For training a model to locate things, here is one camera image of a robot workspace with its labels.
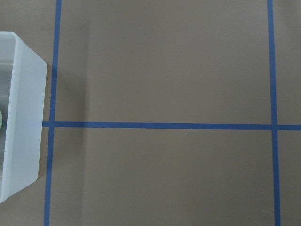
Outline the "clear plastic box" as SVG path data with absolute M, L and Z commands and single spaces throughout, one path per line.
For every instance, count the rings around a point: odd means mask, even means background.
M 0 201 L 38 178 L 47 64 L 14 32 L 0 33 Z

